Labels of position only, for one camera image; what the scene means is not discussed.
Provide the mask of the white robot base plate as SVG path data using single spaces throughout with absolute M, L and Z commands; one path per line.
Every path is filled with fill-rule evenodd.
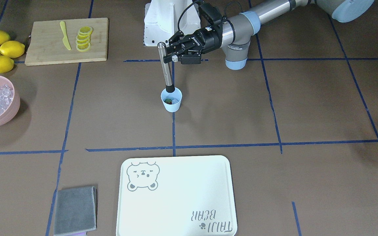
M 152 0 L 145 5 L 143 44 L 155 47 L 168 40 L 177 31 L 192 34 L 201 28 L 198 5 L 195 4 L 181 17 L 191 0 Z

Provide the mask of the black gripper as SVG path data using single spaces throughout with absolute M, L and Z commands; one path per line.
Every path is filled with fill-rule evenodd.
M 177 31 L 168 40 L 168 46 L 175 49 L 165 49 L 163 62 L 180 62 L 183 65 L 200 64 L 202 55 L 219 49 L 221 45 L 222 24 L 207 26 L 188 35 L 184 35 L 183 31 Z

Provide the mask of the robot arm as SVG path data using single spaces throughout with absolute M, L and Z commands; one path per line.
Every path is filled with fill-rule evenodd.
M 361 16 L 372 6 L 372 0 L 266 0 L 233 17 L 222 15 L 217 7 L 204 0 L 194 0 L 199 13 L 208 26 L 185 35 L 178 30 L 168 41 L 168 46 L 158 44 L 159 58 L 163 65 L 173 62 L 200 64 L 201 56 L 217 49 L 225 53 L 225 64 L 231 70 L 246 65 L 251 36 L 261 25 L 294 10 L 296 7 L 316 4 L 333 19 L 346 23 Z

